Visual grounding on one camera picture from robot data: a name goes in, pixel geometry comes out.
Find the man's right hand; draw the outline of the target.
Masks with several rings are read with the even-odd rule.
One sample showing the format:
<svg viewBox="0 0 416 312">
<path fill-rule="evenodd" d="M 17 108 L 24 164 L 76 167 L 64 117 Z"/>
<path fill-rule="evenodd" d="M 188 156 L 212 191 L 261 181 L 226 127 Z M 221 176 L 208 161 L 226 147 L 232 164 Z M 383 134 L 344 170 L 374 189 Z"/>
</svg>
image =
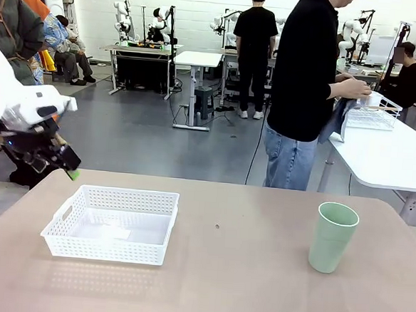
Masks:
<svg viewBox="0 0 416 312">
<path fill-rule="evenodd" d="M 367 83 L 356 78 L 347 78 L 339 83 L 339 88 L 339 96 L 347 99 L 363 99 L 372 94 Z"/>
</svg>

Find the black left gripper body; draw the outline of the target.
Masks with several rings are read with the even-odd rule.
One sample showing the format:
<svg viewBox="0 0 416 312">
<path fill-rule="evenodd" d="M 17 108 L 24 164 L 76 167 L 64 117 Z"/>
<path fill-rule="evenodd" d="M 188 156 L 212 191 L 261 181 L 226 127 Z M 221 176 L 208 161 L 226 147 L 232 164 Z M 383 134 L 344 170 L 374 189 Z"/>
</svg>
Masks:
<svg viewBox="0 0 416 312">
<path fill-rule="evenodd" d="M 4 146 L 18 161 L 24 162 L 22 156 L 26 152 L 38 153 L 48 160 L 49 166 L 47 168 L 49 168 L 54 167 L 50 159 L 51 149 L 60 145 L 56 138 L 57 132 L 57 122 L 53 118 L 48 118 L 39 124 L 26 128 L 24 131 L 8 128 L 5 122 L 1 122 L 0 135 L 4 139 Z"/>
</svg>

